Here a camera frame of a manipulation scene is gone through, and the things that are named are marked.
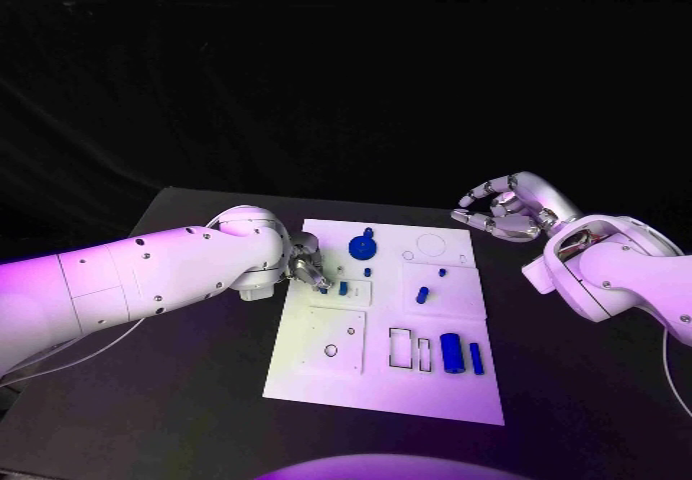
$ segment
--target cable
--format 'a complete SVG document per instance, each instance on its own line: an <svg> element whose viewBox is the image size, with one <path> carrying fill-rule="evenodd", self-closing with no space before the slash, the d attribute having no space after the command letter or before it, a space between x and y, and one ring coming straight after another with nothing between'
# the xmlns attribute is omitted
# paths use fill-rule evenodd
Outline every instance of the cable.
<svg viewBox="0 0 692 480"><path fill-rule="evenodd" d="M131 333L131 331L139 326L142 321L144 321L144 318L141 318L136 321L136 323L134 324L134 326L129 328L129 330L100 350L95 351L90 355L80 358L74 362L67 363L66 365L62 365L62 367L51 368L50 370L46 370L44 372L34 373L33 375L27 375L25 377L18 377L14 380L10 380L8 382L0 383L0 388L5 387L7 385L11 385L15 382L20 382L23 380L28 380L30 378L34 378L34 377L38 377L40 375L44 375L46 373L53 373L57 370L62 370L63 368L73 367L77 363L82 363L89 358L93 358L99 353L105 352L105 350L108 350L126 337L126 335Z"/></svg>
<svg viewBox="0 0 692 480"><path fill-rule="evenodd" d="M17 363L17 365L7 370L5 375L8 375L11 372L15 372L17 370L21 370L25 368L28 365L33 365L36 362L43 361L47 357L51 357L57 352L62 352L67 347L70 347L86 335L82 337L74 338L69 342L63 343L57 348L46 352L40 357L31 359L31 360L24 360L21 363Z"/></svg>
<svg viewBox="0 0 692 480"><path fill-rule="evenodd" d="M674 398L680 402L681 408L687 412L687 415L692 417L692 411L689 411L689 407L681 401L680 394L677 393L677 389L673 385L673 379L670 378L670 372L667 371L667 329L663 329L663 369L666 370L667 384L670 385L670 390L673 391Z"/></svg>

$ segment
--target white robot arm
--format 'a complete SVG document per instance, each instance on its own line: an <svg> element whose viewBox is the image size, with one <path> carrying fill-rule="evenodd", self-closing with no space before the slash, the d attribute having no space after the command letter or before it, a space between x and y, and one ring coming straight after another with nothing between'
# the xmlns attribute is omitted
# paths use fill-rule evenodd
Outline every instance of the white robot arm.
<svg viewBox="0 0 692 480"><path fill-rule="evenodd" d="M470 212L472 201L494 193L491 215ZM451 217L507 241L530 241L544 231L543 255L521 268L540 293L556 290L593 322L640 308L692 346L692 257L653 228L630 217L583 216L529 172L490 180L458 204Z"/></svg>
<svg viewBox="0 0 692 480"><path fill-rule="evenodd" d="M183 227L0 265L0 377L36 352L96 330L237 290L271 297L295 278L330 288L317 238L292 238L266 210L239 206L219 230Z"/></svg>

